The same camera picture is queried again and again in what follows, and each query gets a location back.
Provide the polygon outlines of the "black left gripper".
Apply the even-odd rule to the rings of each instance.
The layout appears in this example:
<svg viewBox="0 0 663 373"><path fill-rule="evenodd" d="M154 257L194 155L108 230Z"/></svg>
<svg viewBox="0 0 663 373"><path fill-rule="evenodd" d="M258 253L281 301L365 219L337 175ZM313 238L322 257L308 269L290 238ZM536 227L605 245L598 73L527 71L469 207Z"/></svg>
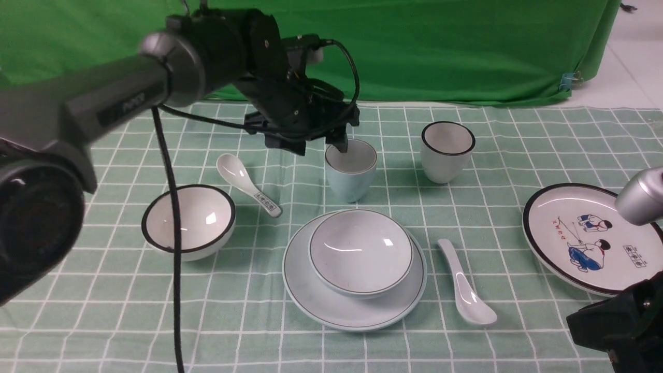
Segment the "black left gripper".
<svg viewBox="0 0 663 373"><path fill-rule="evenodd" d="M325 47L338 47L350 64L355 88L350 101L331 83L307 76L306 68ZM339 153L348 151L347 127L359 125L357 66L338 40L318 35L281 39L247 35L247 74L235 87L253 105L242 127L264 134L268 149L306 155L306 141L324 137Z"/></svg>

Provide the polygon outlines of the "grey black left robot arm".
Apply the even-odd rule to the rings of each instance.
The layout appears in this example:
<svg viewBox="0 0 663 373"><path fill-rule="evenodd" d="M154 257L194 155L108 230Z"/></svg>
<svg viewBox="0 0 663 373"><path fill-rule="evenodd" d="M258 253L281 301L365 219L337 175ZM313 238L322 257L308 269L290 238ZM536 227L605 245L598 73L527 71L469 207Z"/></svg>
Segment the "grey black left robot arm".
<svg viewBox="0 0 663 373"><path fill-rule="evenodd" d="M346 152L358 126L357 67L340 42L282 38L272 15L201 2L171 15L139 52L2 91L2 304L74 247L85 193L97 190L92 144L145 111L263 134L305 155L319 138Z"/></svg>

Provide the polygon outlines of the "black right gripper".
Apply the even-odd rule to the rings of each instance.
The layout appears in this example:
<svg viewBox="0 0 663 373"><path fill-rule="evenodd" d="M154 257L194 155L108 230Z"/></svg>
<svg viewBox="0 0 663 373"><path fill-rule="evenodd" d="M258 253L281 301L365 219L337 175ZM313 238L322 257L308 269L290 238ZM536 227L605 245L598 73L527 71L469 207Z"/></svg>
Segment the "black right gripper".
<svg viewBox="0 0 663 373"><path fill-rule="evenodd" d="M567 316L573 342L608 355L614 372L662 371L662 273Z"/></svg>

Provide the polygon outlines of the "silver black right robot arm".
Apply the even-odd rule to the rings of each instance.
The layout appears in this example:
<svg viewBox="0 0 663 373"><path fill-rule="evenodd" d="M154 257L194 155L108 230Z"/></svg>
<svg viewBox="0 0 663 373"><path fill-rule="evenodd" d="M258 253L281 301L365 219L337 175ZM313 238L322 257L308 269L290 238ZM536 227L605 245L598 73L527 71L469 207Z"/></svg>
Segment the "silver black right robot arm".
<svg viewBox="0 0 663 373"><path fill-rule="evenodd" d="M643 226L662 217L662 170L638 172L618 194L616 212ZM611 299L567 316L573 342L604 352L615 372L662 371L662 273L628 286Z"/></svg>

